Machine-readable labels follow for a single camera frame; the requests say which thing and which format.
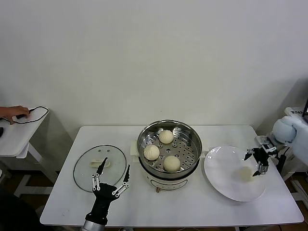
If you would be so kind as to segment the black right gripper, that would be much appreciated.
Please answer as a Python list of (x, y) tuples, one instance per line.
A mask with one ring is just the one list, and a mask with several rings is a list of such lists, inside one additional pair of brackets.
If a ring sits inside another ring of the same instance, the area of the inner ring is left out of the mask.
[(244, 161), (246, 161), (252, 155), (258, 164), (257, 171), (253, 174), (253, 177), (265, 174), (269, 167), (268, 153), (266, 153), (263, 148), (247, 149), (247, 152), (244, 156)]

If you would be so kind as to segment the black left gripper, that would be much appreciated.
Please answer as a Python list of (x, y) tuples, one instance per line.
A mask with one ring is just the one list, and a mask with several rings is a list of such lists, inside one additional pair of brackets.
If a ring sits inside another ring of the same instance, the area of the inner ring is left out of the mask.
[(91, 211), (85, 217), (85, 226), (87, 224), (105, 226), (108, 222), (107, 215), (110, 204), (129, 188), (130, 165), (128, 165), (123, 182), (119, 187), (100, 182), (100, 175), (103, 174), (107, 159), (106, 157), (104, 160), (93, 160), (90, 163), (90, 167), (96, 169), (96, 172), (92, 174), (92, 190), (95, 201)]

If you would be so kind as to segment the bystander bare hand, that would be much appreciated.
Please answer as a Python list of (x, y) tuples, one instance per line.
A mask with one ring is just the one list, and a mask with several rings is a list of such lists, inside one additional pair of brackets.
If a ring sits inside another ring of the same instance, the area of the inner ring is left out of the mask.
[(14, 123), (13, 117), (18, 115), (25, 115), (28, 116), (30, 114), (29, 109), (22, 106), (13, 106), (8, 108), (7, 112), (7, 119), (9, 120), (10, 124)]

